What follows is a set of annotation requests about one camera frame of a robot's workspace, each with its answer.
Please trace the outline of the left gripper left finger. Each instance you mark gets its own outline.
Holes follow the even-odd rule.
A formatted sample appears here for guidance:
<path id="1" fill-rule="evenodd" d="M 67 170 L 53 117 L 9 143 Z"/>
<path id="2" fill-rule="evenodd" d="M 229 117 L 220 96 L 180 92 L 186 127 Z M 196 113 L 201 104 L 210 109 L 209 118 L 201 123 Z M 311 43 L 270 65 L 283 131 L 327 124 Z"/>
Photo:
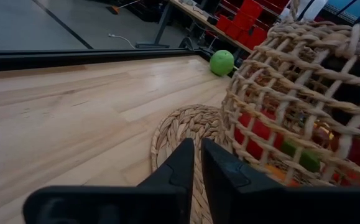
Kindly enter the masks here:
<path id="1" fill-rule="evenodd" d="M 22 206 L 26 223 L 188 223 L 194 143 L 184 139 L 166 161 L 135 187 L 49 186 Z"/>

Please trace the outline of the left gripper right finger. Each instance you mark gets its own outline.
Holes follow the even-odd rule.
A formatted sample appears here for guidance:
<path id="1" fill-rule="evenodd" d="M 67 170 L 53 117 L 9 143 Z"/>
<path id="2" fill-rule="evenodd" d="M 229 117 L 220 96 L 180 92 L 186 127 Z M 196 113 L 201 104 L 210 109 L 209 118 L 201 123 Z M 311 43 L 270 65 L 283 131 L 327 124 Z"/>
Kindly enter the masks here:
<path id="1" fill-rule="evenodd" d="M 360 187 L 286 187 L 210 139 L 201 163 L 214 223 L 360 224 Z"/>

